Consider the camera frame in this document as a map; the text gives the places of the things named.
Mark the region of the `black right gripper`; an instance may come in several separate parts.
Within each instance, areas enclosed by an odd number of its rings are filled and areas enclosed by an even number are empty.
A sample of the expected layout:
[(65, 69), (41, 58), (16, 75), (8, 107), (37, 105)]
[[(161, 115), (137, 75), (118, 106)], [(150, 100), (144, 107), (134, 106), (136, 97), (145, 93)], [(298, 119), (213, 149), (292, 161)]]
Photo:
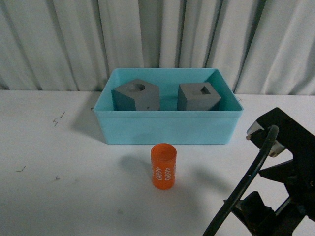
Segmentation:
[(232, 212), (254, 236), (290, 236), (305, 216), (315, 219), (315, 137), (280, 108), (274, 108), (247, 130), (258, 148), (271, 125), (276, 125), (279, 132), (269, 156), (276, 157), (287, 149), (293, 158), (261, 170), (259, 175), (283, 183), (289, 197), (272, 210), (253, 191), (239, 200)]

